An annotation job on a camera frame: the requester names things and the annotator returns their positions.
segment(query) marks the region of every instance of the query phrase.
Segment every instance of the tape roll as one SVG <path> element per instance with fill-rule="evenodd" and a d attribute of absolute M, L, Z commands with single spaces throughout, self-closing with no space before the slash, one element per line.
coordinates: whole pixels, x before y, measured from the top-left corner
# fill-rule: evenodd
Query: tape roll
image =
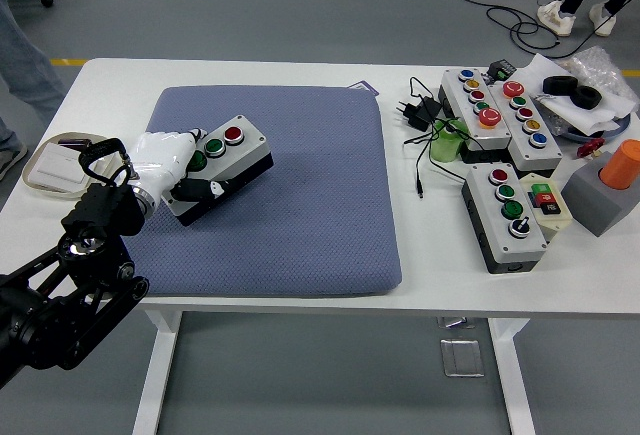
<path fill-rule="evenodd" d="M 547 77 L 542 82 L 542 91 L 547 95 L 568 96 L 578 88 L 578 79 L 570 75 Z"/>
<path fill-rule="evenodd" d="M 585 87 L 584 85 L 576 88 L 571 95 L 571 101 L 576 107 L 592 110 L 598 106 L 602 95 L 595 88 Z"/>

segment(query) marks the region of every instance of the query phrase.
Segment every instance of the gray control box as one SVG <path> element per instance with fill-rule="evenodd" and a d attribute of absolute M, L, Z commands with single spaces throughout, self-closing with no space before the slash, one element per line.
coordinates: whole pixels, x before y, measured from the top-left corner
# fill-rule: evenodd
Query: gray control box
<path fill-rule="evenodd" d="M 490 181 L 495 170 L 506 173 L 508 178 L 505 183 Z M 501 185 L 512 189 L 504 189 L 505 193 L 511 195 L 506 201 L 496 195 Z M 466 177 L 462 195 L 489 272 L 530 271 L 545 254 L 547 242 L 511 164 L 473 165 Z M 519 215 L 507 218 L 504 214 L 509 213 L 505 209 L 507 205 L 508 208 L 519 207 Z M 524 237 L 513 235 L 510 226 L 514 222 L 518 225 L 518 221 L 521 222 L 525 217 L 528 217 L 528 234 Z"/>
<path fill-rule="evenodd" d="M 239 129 L 243 135 L 242 141 L 236 141 L 234 144 L 225 142 L 228 129 L 233 129 L 236 133 L 239 133 Z M 207 150 L 207 147 L 211 146 L 209 142 L 213 141 L 220 142 L 216 144 L 219 150 L 215 154 Z M 240 187 L 273 166 L 267 138 L 243 115 L 234 117 L 199 140 L 196 143 L 196 152 L 200 152 L 201 157 L 206 157 L 205 166 L 199 171 L 188 171 L 187 178 L 216 182 L 233 181 L 236 187 Z M 169 191 L 162 194 L 162 199 L 184 225 L 190 224 L 213 208 L 213 204 L 209 202 L 175 200 Z"/>
<path fill-rule="evenodd" d="M 531 98 L 526 93 L 519 95 L 526 101 L 523 108 L 531 111 L 530 118 L 519 120 L 517 118 L 517 110 L 509 105 L 510 99 L 505 97 L 502 92 L 502 84 L 496 84 L 489 90 L 496 107 L 502 114 L 502 119 L 511 133 L 511 142 L 509 142 L 507 148 L 516 168 L 520 172 L 537 172 L 550 175 L 560 163 L 562 151 Z M 531 127 L 539 126 L 539 128 L 534 131 L 529 126 L 525 126 L 528 120 L 535 122 L 530 124 Z M 536 146 L 535 140 L 532 143 L 532 137 L 535 133 L 541 134 L 546 138 L 544 147 Z"/>
<path fill-rule="evenodd" d="M 482 92 L 485 96 L 484 101 L 495 107 L 493 98 L 489 93 L 489 88 L 484 83 L 482 75 L 478 70 L 464 70 L 465 72 L 473 72 L 471 78 L 477 82 L 478 86 L 475 90 Z M 451 106 L 453 114 L 457 118 L 461 118 L 467 124 L 469 135 L 478 143 L 472 140 L 466 141 L 467 149 L 473 152 L 484 150 L 503 150 L 509 145 L 511 133 L 504 120 L 500 120 L 494 127 L 485 128 L 480 125 L 478 116 L 473 110 L 474 103 L 469 100 L 470 93 L 464 89 L 464 81 L 459 79 L 460 70 L 446 70 L 442 76 L 441 92 L 439 94 L 440 101 L 444 103 L 444 99 Z"/>

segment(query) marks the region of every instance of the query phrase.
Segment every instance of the power adapter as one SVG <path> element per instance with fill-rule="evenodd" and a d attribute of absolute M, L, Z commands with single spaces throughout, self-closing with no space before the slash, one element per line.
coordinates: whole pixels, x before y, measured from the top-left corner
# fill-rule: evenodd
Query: power adapter
<path fill-rule="evenodd" d="M 409 125 L 422 132 L 429 130 L 431 125 L 442 109 L 442 104 L 433 98 L 423 98 L 418 106 L 411 103 L 402 103 L 403 109 L 400 110 L 402 115 L 407 118 Z"/>

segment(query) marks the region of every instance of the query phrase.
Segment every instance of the gray block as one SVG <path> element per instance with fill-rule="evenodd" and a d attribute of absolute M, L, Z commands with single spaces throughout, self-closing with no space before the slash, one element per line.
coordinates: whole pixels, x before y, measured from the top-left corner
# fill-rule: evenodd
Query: gray block
<path fill-rule="evenodd" d="M 640 201 L 638 180 L 626 190 L 615 190 L 600 180 L 600 170 L 611 157 L 611 153 L 603 152 L 576 170 L 562 189 L 562 198 L 573 218 L 596 237 L 626 217 Z"/>

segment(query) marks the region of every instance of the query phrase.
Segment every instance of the shoe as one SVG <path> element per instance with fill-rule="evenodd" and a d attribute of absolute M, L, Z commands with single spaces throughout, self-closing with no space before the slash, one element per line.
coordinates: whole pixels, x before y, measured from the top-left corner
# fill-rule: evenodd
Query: shoe
<path fill-rule="evenodd" d="M 555 2 L 539 7 L 538 20 L 559 37 L 568 37 L 571 35 L 571 29 L 573 28 L 573 22 L 575 22 L 576 17 L 568 16 L 560 18 L 560 5 L 562 5 L 562 1 L 556 0 Z"/>
<path fill-rule="evenodd" d="M 593 22 L 593 28 L 596 30 L 596 35 L 599 37 L 608 37 L 611 35 L 611 30 L 616 24 L 616 17 L 613 15 L 611 18 L 605 17 L 602 12 L 604 11 L 604 3 L 598 3 L 591 7 L 589 10 L 589 19 Z"/>
<path fill-rule="evenodd" d="M 17 150 L 0 151 L 0 180 L 2 180 L 9 169 L 22 160 L 26 154 L 27 146 L 25 144 L 21 144 Z"/>

